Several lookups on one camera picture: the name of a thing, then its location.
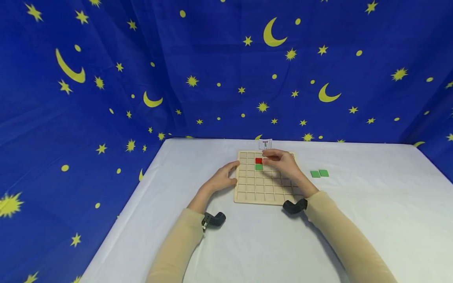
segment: green tile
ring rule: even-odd
[[[319,174],[321,174],[321,177],[329,177],[327,170],[319,170]]]
[[[312,177],[313,178],[320,178],[321,176],[319,175],[319,172],[318,171],[310,171],[310,173],[312,174]]]

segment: yellow star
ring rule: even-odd
[[[101,154],[101,153],[106,153],[106,149],[107,149],[107,148],[106,148],[106,144],[99,145],[99,148],[96,149],[96,151],[98,151],[98,154],[97,154],[97,155],[99,155],[99,154]]]
[[[197,82],[199,82],[199,81],[197,80],[196,77],[190,76],[187,78],[186,83],[189,84],[191,87],[195,87],[197,85]]]
[[[101,79],[101,77],[94,76],[94,82],[99,89],[104,89],[104,81]]]
[[[264,103],[264,101],[262,103],[260,103],[257,107],[259,109],[260,112],[264,112],[266,111],[269,106],[267,106],[267,103]]]
[[[38,275],[38,272],[39,272],[39,271],[37,271],[37,272],[36,272],[35,274],[33,274],[33,275],[29,275],[29,276],[27,277],[27,281],[25,281],[24,283],[33,283],[33,282],[35,282],[35,281],[38,279],[38,278],[36,277],[36,275]]]
[[[81,235],[79,235],[78,233],[76,233],[76,235],[74,237],[71,237],[71,239],[72,239],[71,246],[73,245],[74,248],[77,247],[77,244],[81,242],[80,237],[81,237]]]
[[[69,88],[69,84],[65,83],[64,80],[61,80],[61,82],[58,82],[61,85],[60,90],[65,91],[67,95],[69,95],[69,92],[72,92],[72,90]]]
[[[368,12],[368,14],[370,14],[372,11],[375,10],[375,7],[378,3],[375,2],[375,0],[373,0],[373,3],[371,4],[367,4],[368,5],[368,9],[365,10],[365,12]]]
[[[39,22],[39,20],[41,20],[43,22],[43,19],[41,18],[41,14],[42,14],[41,12],[36,10],[36,8],[33,5],[28,6],[27,4],[25,4],[25,6],[27,6],[27,8],[29,9],[27,14],[34,16],[34,19],[37,22]]]
[[[392,75],[393,79],[392,81],[400,81],[403,79],[404,76],[407,76],[407,70],[402,68],[399,70],[396,70],[396,72]]]
[[[304,141],[311,141],[313,139],[313,135],[308,133],[303,136]]]
[[[349,113],[356,113],[357,111],[359,111],[359,107],[352,107],[351,109],[348,109],[349,110]]]
[[[324,53],[327,53],[327,48],[326,45],[322,46],[322,47],[318,47],[319,48],[319,51],[318,51],[318,54],[321,53],[321,56],[324,54]]]
[[[129,29],[133,29],[134,31],[137,29],[137,26],[135,25],[135,22],[133,22],[131,19],[129,19]]]
[[[80,11],[80,12],[77,12],[77,17],[76,19],[79,19],[80,20],[80,23],[83,24],[83,23],[88,23],[87,19],[89,18],[87,15],[85,15],[83,13],[83,11]]]
[[[295,57],[296,57],[297,53],[296,53],[296,50],[293,50],[291,48],[291,50],[289,50],[288,52],[286,52],[286,60],[293,60]]]
[[[247,46],[247,45],[250,46],[250,43],[253,42],[253,40],[251,40],[251,37],[252,37],[252,36],[249,36],[249,37],[246,36],[246,39],[243,41],[243,42],[246,44],[246,46]]]
[[[123,64],[116,62],[116,68],[118,69],[119,72],[123,72]]]

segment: blue curtain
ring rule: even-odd
[[[451,1],[0,8],[0,282],[77,282],[172,137],[416,144],[453,178]]]

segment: finger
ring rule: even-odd
[[[280,149],[266,149],[266,150],[263,150],[263,156],[265,156],[265,157],[268,157],[268,156],[282,157],[283,153],[285,153],[285,151],[280,150]]]

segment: yellow crescent moon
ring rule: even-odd
[[[263,32],[264,42],[271,47],[276,47],[276,46],[283,44],[283,42],[285,42],[286,39],[288,38],[288,37],[285,37],[284,39],[275,39],[272,36],[272,25],[274,24],[276,19],[277,19],[277,17],[270,20],[270,22],[268,22],[266,27],[264,28],[264,32]]]
[[[318,97],[319,97],[319,100],[322,101],[322,102],[332,102],[332,101],[334,101],[335,99],[337,99],[341,95],[341,93],[340,93],[340,94],[335,95],[335,96],[328,96],[326,94],[326,88],[327,88],[328,85],[329,85],[329,83],[326,83],[326,85],[323,86],[321,88],[321,90],[319,91]]]
[[[417,143],[414,144],[414,146],[417,148],[417,147],[419,147],[419,145],[424,144],[424,143],[425,142],[417,142]]]
[[[80,47],[78,45],[75,45],[75,49],[80,52]],[[55,49],[55,56],[57,57],[58,65],[60,65],[60,68],[65,74],[67,74],[68,77],[79,83],[85,82],[85,70],[83,69],[83,67],[80,73],[76,73],[71,70],[71,68],[65,63],[58,49]]]
[[[161,99],[157,100],[157,101],[152,101],[152,100],[149,100],[148,99],[148,96],[146,95],[146,91],[143,93],[143,102],[146,104],[146,106],[148,107],[157,107],[159,106],[162,101],[164,100],[164,98],[162,97]]]

